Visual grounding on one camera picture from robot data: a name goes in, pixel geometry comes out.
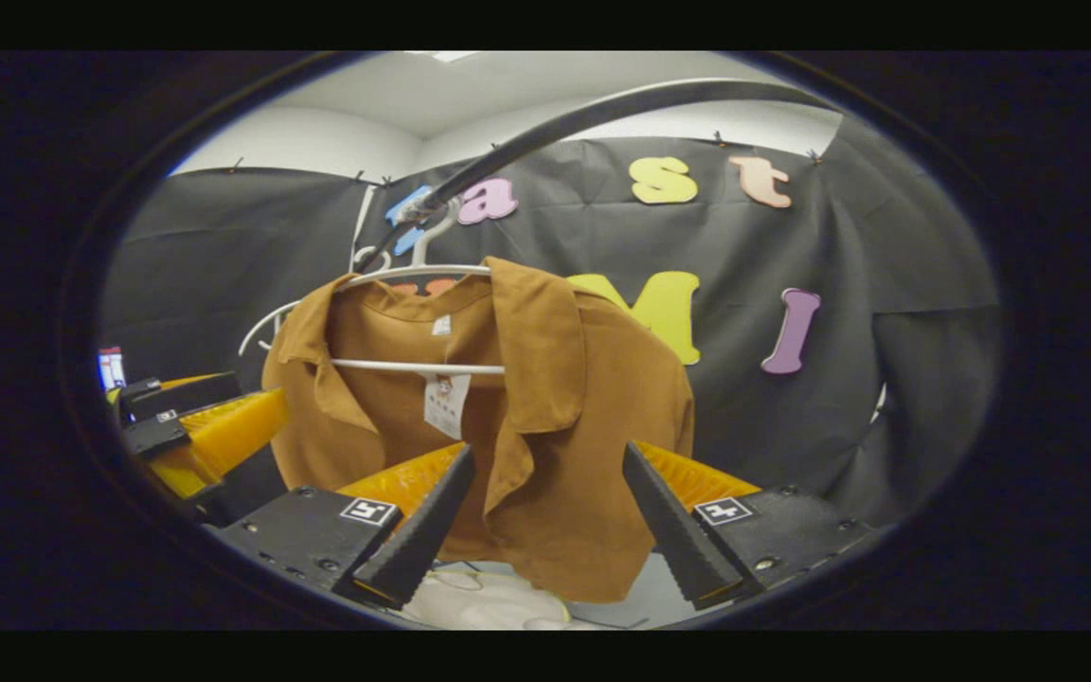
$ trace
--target yellow gripper pad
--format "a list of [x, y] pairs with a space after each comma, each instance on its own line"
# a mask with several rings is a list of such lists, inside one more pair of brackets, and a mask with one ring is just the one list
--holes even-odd
[[213, 376], [220, 376], [225, 372], [216, 372], [216, 374], [201, 374], [200, 376], [183, 376], [183, 379], [172, 379], [170, 381], [164, 381], [161, 384], [161, 392], [168, 388], [175, 388], [177, 385], [183, 384], [194, 384], [196, 381], [204, 381], [205, 379], [212, 379]]
[[283, 388], [251, 393], [178, 416], [190, 439], [153, 458], [148, 466], [182, 500], [219, 483], [289, 423]]
[[406, 519], [415, 515], [416, 510], [423, 505], [428, 494], [441, 482], [445, 470], [466, 448], [466, 443], [455, 443], [446, 448], [433, 450], [425, 455], [398, 463], [389, 469], [379, 470], [375, 475], [356, 480], [355, 483], [339, 488], [338, 493], [352, 498], [367, 498], [380, 502], [389, 502], [401, 510], [403, 521], [394, 528], [397, 533]]
[[692, 458], [670, 453], [668, 450], [658, 448], [642, 441], [635, 441], [634, 444], [643, 452], [646, 462], [650, 463], [650, 467], [663, 477], [672, 495], [675, 495], [680, 500], [680, 504], [685, 506], [686, 513], [692, 513], [693, 505], [699, 505], [702, 502], [760, 492], [760, 488], [745, 482], [745, 480], [722, 474], [721, 470], [694, 462]]

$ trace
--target clothing tag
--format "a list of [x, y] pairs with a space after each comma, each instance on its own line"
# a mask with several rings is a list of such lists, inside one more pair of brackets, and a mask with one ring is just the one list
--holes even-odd
[[432, 375], [423, 391], [423, 421], [449, 438], [463, 439], [463, 408], [469, 392], [470, 375]]
[[436, 322], [432, 324], [432, 336], [449, 336], [452, 333], [454, 333], [454, 316], [437, 316]]

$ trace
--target white wall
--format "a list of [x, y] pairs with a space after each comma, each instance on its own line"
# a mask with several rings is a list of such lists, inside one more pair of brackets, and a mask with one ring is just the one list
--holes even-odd
[[172, 171], [239, 168], [308, 169], [381, 182], [412, 172], [420, 139], [404, 131], [326, 109], [265, 107], [239, 119]]
[[[476, 158], [503, 143], [591, 99], [567, 99], [507, 111], [459, 125], [432, 140], [326, 109], [268, 107], [240, 119], [204, 144], [173, 174], [193, 169], [241, 167], [309, 169], [380, 182], [422, 169]], [[640, 113], [597, 125], [568, 140], [598, 137], [693, 137], [758, 144], [795, 154], [822, 153], [836, 135], [840, 113], [800, 104], [706, 103]]]

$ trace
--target foam letter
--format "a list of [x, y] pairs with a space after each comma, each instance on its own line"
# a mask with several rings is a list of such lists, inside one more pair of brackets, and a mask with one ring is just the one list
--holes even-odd
[[800, 355], [811, 328], [811, 319], [819, 308], [819, 298], [810, 290], [787, 289], [780, 292], [786, 303], [786, 319], [780, 323], [780, 335], [774, 355], [760, 362], [769, 374], [792, 374], [802, 367]]
[[680, 356], [680, 361], [692, 366], [700, 359], [700, 352], [693, 346], [693, 291], [700, 280], [693, 273], [658, 272], [646, 280], [643, 292], [637, 295], [633, 310], [625, 306], [621, 295], [602, 275], [575, 275], [566, 277], [572, 284], [595, 290], [609, 298], [621, 310], [634, 315], [634, 320], [646, 325]]
[[484, 219], [502, 219], [519, 205], [519, 202], [512, 199], [512, 182], [501, 177], [470, 187], [463, 194], [463, 200], [466, 203], [457, 215], [457, 222], [463, 225], [473, 225]]
[[789, 182], [789, 176], [772, 168], [769, 159], [760, 156], [731, 156], [731, 163], [740, 167], [740, 187], [748, 198], [766, 206], [788, 208], [791, 200], [777, 193], [774, 181]]
[[[391, 227], [398, 227], [398, 212], [403, 211], [403, 206], [406, 206], [407, 202], [410, 202], [411, 199], [423, 198], [423, 195], [428, 194], [429, 191], [432, 191], [432, 187], [424, 184], [423, 187], [420, 187], [420, 189], [412, 191], [412, 193], [407, 194], [406, 199], [403, 199], [401, 202], [394, 204], [388, 212], [385, 212], [385, 219], [391, 222]], [[415, 247], [415, 242], [419, 241], [420, 237], [423, 237], [423, 230], [418, 227], [412, 227], [410, 230], [407, 230], [407, 234], [404, 234], [401, 238], [398, 238], [398, 242], [395, 242], [394, 254], [405, 254], [411, 249], [411, 247]]]
[[637, 181], [631, 190], [645, 204], [683, 204], [697, 195], [697, 183], [685, 172], [688, 167], [680, 159], [648, 156], [628, 165], [628, 176]]
[[457, 280], [444, 277], [443, 279], [433, 279], [432, 282], [429, 282], [429, 284], [424, 285], [424, 289], [428, 290], [429, 297], [435, 297], [435, 295], [441, 294], [442, 290], [452, 289], [454, 284], [457, 284]]

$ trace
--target yellow letter m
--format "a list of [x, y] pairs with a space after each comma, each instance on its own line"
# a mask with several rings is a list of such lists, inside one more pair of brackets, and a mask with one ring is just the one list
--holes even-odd
[[595, 290], [634, 315], [634, 320], [646, 325], [659, 340], [675, 350], [685, 366], [699, 361], [700, 352], [693, 346], [693, 291], [697, 290], [700, 280], [693, 273], [655, 273], [646, 280], [633, 308], [625, 306], [624, 298], [614, 289], [609, 277], [575, 275], [566, 279], [585, 289]]

